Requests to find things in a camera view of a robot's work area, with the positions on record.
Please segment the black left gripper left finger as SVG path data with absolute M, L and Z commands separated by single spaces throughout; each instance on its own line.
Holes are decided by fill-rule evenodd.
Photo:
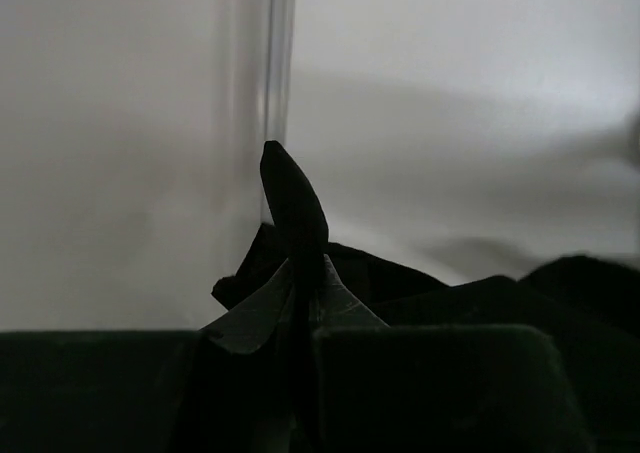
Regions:
M 5 452 L 285 452 L 288 265 L 200 330 L 1 337 Z

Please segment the black trousers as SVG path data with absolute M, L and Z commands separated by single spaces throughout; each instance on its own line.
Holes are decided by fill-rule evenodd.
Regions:
M 635 452 L 639 273 L 586 255 L 448 286 L 329 239 L 276 142 L 260 175 L 281 246 L 221 279 L 232 447 L 309 452 Z

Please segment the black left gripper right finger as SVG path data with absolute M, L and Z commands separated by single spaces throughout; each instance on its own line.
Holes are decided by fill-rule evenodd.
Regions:
M 591 452 L 558 307 L 504 277 L 375 315 L 326 269 L 310 300 L 325 452 Z

